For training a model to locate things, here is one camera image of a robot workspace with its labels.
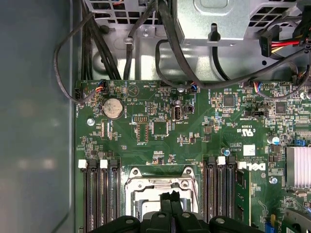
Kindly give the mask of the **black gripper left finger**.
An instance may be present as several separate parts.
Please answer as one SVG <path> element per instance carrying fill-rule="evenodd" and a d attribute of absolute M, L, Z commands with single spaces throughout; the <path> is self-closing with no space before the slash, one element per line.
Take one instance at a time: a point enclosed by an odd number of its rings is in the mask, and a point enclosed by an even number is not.
<path fill-rule="evenodd" d="M 170 233 L 172 206 L 169 193 L 160 195 L 160 210 L 148 212 L 143 220 L 133 216 L 121 216 L 94 230 L 93 233 Z"/>

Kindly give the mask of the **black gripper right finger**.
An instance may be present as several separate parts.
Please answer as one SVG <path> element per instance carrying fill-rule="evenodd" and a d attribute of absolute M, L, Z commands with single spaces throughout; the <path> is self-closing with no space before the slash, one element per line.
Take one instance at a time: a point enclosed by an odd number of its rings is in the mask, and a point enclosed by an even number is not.
<path fill-rule="evenodd" d="M 178 192 L 171 193 L 171 209 L 178 233 L 258 233 L 257 228 L 224 216 L 213 217 L 208 223 L 192 212 L 185 212 Z"/>

